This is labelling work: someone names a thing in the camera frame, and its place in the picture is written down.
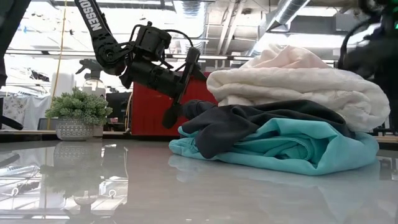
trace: silver pot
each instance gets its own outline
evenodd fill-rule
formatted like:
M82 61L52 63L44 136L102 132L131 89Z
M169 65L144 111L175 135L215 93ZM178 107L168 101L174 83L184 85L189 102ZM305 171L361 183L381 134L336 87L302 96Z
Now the silver pot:
M94 126L86 125L80 119L60 118L55 131L63 141L86 141L93 137Z

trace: green plant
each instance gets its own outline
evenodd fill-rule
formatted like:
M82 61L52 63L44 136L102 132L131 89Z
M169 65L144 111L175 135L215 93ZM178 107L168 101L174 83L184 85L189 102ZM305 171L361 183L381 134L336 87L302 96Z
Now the green plant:
M106 116L112 113L108 102L95 95L73 89L73 93L62 93L53 99L51 108L45 112L46 118L81 119L87 125L104 125Z

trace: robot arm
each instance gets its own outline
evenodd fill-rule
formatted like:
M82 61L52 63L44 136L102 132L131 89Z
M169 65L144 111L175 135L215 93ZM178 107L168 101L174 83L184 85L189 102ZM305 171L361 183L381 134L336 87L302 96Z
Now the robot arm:
M180 75L177 73L178 70L171 71L173 66L164 59L164 50L172 40L168 32L175 30L161 30L152 27L152 23L148 22L146 26L136 25L130 40L119 44L112 36L105 15L95 0L75 0L75 4L90 32L95 57L106 73L119 76L126 88L130 88L131 83L136 82L173 98L173 103L163 118L163 126L171 128L180 115L180 101L190 75L199 74L199 77L204 77L197 64L200 51L193 45L190 47L185 59L185 69ZM137 39L132 41L137 28ZM161 65L167 68L152 62L161 62Z
M18 29L30 0L0 1L0 88L6 85L6 66L4 54Z
M378 11L371 9L369 0L359 0L358 2L360 9L369 16L369 19L354 27L344 39L338 68L369 78L377 73L384 62L398 57L398 1L375 0L375 3L383 8ZM365 40L369 41L367 45L357 47L347 53L348 39L359 28L379 22L381 23L380 27L372 35L365 37Z

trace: pile of clothes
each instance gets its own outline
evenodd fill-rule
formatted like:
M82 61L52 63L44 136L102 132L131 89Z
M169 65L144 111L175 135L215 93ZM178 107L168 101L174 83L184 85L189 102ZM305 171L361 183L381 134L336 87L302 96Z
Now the pile of clothes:
M390 113L379 86L293 46L213 72L207 87L219 104L183 106L175 154L306 175L350 170L375 161L379 144L366 132Z

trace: black robot arm part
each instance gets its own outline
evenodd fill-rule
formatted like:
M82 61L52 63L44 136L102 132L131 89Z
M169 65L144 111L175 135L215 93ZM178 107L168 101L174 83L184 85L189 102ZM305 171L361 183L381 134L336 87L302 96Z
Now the black robot arm part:
M0 88L6 85L6 66L4 55L24 17L30 0L0 1Z
M371 7L369 0L359 0L361 10L369 16L367 21L356 26L346 36L341 46L338 68L348 70L379 85L387 95L390 108L390 127L398 131L398 1L375 0ZM347 53L347 42L355 29L380 22L381 25L364 40L369 42Z
M90 32L95 57L106 73L119 76L126 88L130 88L131 83L135 82L173 98L173 103L165 112L162 123L165 128L171 128L179 117L180 101L190 75L199 74L199 77L204 77L197 64L200 51L193 45L190 47L185 60L185 69L181 75L178 69L171 71L173 66L164 59L164 50L169 47L172 40L168 32L181 32L161 30L152 27L152 23L148 22L146 26L136 25L130 40L119 44L112 36L105 15L95 0L75 0L75 4ZM139 28L137 38L132 41L137 28Z

